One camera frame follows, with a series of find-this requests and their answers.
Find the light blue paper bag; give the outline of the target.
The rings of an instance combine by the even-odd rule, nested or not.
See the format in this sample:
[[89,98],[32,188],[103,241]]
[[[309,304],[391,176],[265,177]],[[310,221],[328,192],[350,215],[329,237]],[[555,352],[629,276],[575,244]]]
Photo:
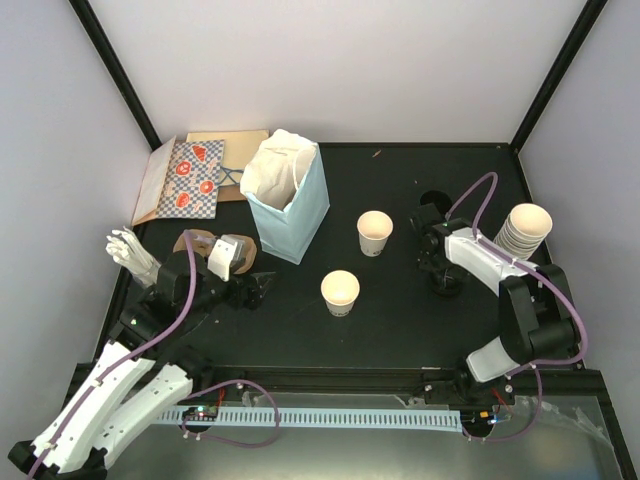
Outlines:
[[240,192],[249,202],[262,250],[300,264],[330,208],[319,145],[276,130],[245,167]]

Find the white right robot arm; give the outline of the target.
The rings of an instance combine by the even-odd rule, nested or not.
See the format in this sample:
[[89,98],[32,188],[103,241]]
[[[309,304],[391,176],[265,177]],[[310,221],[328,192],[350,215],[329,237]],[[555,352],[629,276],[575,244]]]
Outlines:
[[415,210],[410,222],[420,244],[418,268],[434,293],[453,297],[473,277],[497,297],[497,336],[457,369],[454,388],[461,400],[479,402],[492,382],[527,367],[569,364],[560,357],[586,345],[561,268],[512,258],[468,221],[447,220],[433,203]]

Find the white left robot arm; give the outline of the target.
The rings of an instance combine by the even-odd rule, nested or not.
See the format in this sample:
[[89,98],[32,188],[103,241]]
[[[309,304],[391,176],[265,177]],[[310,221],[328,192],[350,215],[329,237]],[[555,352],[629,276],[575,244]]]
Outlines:
[[172,253],[125,308],[102,354],[58,417],[8,459],[30,479],[104,479],[124,450],[174,404],[207,397],[213,363],[186,338],[215,307],[255,309],[275,273],[222,280],[198,253]]

